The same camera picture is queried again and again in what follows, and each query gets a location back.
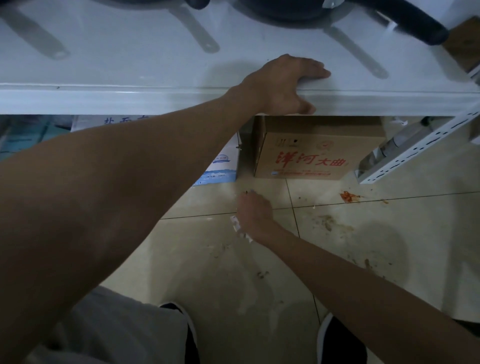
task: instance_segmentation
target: person's right hand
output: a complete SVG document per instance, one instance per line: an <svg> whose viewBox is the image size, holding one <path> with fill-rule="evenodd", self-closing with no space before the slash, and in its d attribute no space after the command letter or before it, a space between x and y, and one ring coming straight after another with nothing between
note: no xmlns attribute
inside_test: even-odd
<svg viewBox="0 0 480 364"><path fill-rule="evenodd" d="M328 78L330 75L321 62L284 54L249 74L239 88L254 94L258 102L257 113L311 115L315 106L297 95L298 81L303 77Z"/></svg>
<svg viewBox="0 0 480 364"><path fill-rule="evenodd" d="M272 231L283 229L273 220L270 201L255 191L242 193L238 197L237 219L242 231L260 244L267 242Z"/></svg>

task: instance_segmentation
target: blue and white box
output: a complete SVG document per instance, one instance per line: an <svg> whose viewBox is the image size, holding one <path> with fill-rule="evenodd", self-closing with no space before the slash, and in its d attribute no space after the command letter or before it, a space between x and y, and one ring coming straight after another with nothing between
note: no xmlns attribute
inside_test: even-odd
<svg viewBox="0 0 480 364"><path fill-rule="evenodd" d="M106 124L130 122L148 118L148 115L77 115L73 119L72 132ZM235 182L239 162L241 140L238 133L224 146L220 154L208 166L205 173L193 185Z"/></svg>
<svg viewBox="0 0 480 364"><path fill-rule="evenodd" d="M241 140L238 133L228 141L220 154L193 185L208 183L235 182L239 163Z"/></svg>

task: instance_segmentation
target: black and white sneaker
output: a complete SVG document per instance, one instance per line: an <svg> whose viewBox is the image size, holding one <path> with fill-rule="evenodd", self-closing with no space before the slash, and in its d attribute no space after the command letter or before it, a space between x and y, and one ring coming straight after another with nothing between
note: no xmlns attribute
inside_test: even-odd
<svg viewBox="0 0 480 364"><path fill-rule="evenodd" d="M336 317L328 314L317 336L318 364L366 364L367 348Z"/></svg>
<svg viewBox="0 0 480 364"><path fill-rule="evenodd" d="M180 311L185 316L188 323L187 342L185 343L185 364L200 364L200 357L197 349L197 332L193 321L187 311L177 303L168 302L160 305L161 308Z"/></svg>

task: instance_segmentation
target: pants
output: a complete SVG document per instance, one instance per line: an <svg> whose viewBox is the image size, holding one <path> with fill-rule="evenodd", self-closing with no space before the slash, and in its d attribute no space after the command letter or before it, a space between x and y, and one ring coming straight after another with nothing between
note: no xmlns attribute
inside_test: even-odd
<svg viewBox="0 0 480 364"><path fill-rule="evenodd" d="M55 326L26 363L183 364L187 332L180 312L98 287Z"/></svg>

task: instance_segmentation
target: black pan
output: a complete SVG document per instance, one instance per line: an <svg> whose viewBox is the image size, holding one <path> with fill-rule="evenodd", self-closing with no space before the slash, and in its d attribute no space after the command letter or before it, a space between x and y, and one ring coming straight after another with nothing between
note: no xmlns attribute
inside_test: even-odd
<svg viewBox="0 0 480 364"><path fill-rule="evenodd" d="M194 9L203 9L210 0L185 0ZM427 13L406 0L345 0L378 11L404 31L433 46L448 38L448 30ZM326 16L343 0L240 0L253 11L280 21L299 22Z"/></svg>

